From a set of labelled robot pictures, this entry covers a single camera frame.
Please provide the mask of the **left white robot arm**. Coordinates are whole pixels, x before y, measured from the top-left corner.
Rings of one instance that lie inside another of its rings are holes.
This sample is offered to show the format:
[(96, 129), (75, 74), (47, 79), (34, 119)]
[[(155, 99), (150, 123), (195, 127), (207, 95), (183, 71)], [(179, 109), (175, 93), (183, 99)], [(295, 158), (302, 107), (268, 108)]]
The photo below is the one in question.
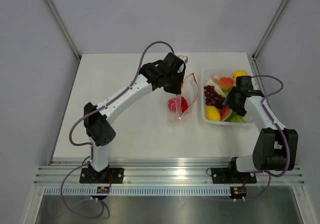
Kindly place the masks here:
[(121, 90), (97, 105), (84, 106), (83, 124), (91, 147), (90, 177), (97, 183), (108, 178), (110, 143), (116, 137), (112, 124), (127, 108), (156, 89), (180, 95), (188, 57), (168, 53), (164, 59), (143, 64), (138, 75)]

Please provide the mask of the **yellow lemon front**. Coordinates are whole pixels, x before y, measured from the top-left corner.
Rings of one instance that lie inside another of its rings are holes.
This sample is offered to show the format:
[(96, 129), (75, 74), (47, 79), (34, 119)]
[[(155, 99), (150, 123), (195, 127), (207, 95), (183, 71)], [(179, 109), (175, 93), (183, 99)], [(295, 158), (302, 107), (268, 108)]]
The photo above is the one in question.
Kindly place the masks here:
[(215, 122), (220, 122), (221, 121), (221, 115), (219, 110), (212, 105), (207, 105), (205, 107), (205, 117), (209, 121), (215, 121)]

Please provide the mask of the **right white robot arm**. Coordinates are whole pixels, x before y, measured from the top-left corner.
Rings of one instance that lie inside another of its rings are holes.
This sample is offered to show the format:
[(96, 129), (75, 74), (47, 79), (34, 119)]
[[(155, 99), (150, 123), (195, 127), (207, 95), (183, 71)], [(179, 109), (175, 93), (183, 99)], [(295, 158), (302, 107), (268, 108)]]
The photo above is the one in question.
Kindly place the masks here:
[(227, 169), (227, 177), (232, 182), (239, 182), (245, 173), (265, 172), (280, 178), (295, 167), (299, 135), (282, 124), (267, 103), (267, 98), (282, 91), (284, 84), (271, 75), (262, 77), (276, 80), (280, 88), (264, 95), (261, 90), (254, 89), (254, 76), (238, 76), (223, 102), (242, 117), (249, 114), (259, 131), (252, 154), (235, 157), (235, 165)]

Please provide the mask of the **red tomato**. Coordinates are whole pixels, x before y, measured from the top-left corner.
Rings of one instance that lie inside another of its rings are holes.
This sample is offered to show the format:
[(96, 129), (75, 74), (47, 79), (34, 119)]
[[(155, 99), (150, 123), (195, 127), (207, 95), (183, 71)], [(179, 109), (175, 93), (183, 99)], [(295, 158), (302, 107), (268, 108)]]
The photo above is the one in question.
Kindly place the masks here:
[(172, 97), (167, 101), (167, 107), (170, 112), (175, 113), (181, 108), (181, 99), (178, 97)]

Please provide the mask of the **white garlic bulb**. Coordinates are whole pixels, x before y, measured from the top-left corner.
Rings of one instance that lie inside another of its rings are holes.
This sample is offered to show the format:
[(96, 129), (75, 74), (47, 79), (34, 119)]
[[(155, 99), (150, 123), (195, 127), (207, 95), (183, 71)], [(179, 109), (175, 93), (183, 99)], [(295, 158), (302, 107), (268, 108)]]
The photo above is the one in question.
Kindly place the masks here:
[(219, 83), (221, 80), (221, 76), (219, 74), (215, 74), (212, 76), (212, 81), (215, 83)]

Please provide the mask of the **yellow orange top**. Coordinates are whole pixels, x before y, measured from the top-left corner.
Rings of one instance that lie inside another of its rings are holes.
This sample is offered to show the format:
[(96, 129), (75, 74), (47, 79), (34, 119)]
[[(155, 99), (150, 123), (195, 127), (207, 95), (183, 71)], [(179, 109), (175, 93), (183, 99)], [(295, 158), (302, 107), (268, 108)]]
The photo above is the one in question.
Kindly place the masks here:
[(237, 70), (233, 73), (232, 80), (236, 84), (237, 78), (242, 76), (247, 76), (248, 73), (244, 70)]

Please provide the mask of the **clear zip top bag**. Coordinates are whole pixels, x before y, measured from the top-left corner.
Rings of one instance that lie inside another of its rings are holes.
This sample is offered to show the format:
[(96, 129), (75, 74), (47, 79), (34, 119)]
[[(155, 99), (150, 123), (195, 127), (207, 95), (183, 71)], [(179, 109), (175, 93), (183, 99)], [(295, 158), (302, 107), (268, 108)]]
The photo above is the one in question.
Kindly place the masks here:
[(194, 72), (188, 74), (181, 84), (181, 94), (171, 94), (167, 100), (167, 121), (170, 124), (181, 122), (191, 113), (199, 96), (199, 84)]

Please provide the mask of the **watermelon slice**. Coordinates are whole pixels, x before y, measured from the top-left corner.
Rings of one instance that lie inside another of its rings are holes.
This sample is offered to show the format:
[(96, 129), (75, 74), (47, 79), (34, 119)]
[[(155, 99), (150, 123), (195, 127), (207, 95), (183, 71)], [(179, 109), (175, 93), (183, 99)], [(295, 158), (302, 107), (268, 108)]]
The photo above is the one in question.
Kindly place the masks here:
[(233, 110), (228, 106), (224, 106), (220, 111), (220, 121), (221, 122), (230, 122), (233, 117)]

